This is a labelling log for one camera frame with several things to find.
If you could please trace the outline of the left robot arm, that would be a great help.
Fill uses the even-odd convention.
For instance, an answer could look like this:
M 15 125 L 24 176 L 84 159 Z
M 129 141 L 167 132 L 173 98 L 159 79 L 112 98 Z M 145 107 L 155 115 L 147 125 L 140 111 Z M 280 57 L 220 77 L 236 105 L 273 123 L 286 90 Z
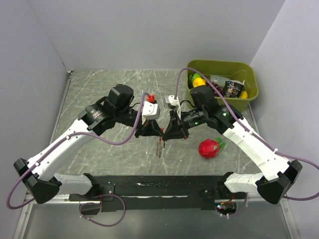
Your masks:
M 133 99 L 131 87 L 117 84 L 107 96 L 87 106 L 70 128 L 45 150 L 28 160 L 21 158 L 14 163 L 20 181 L 38 204 L 62 194 L 79 194 L 87 200 L 98 196 L 100 185 L 91 174 L 63 175 L 57 172 L 72 154 L 93 139 L 122 145 L 132 136 L 163 135 L 156 122 L 160 107 L 154 95 L 144 93 L 138 110 L 130 105 Z M 112 129 L 116 123 L 130 126 L 132 131 L 129 136 L 119 143 L 101 138 L 101 134 Z

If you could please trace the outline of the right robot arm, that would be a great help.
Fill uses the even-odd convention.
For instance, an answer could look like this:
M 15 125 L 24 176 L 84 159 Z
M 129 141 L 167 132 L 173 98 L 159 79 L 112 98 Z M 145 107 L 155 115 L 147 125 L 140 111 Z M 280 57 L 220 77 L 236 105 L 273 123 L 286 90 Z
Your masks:
M 165 97 L 170 108 L 170 121 L 162 139 L 187 139 L 190 128 L 203 123 L 235 143 L 260 169 L 260 173 L 228 172 L 218 182 L 218 193 L 230 198 L 234 193 L 259 194 L 265 201 L 277 204 L 299 176 L 302 165 L 277 155 L 257 138 L 254 129 L 233 107 L 220 105 L 212 90 L 199 86 L 190 91 L 194 108 L 183 112 L 174 95 Z

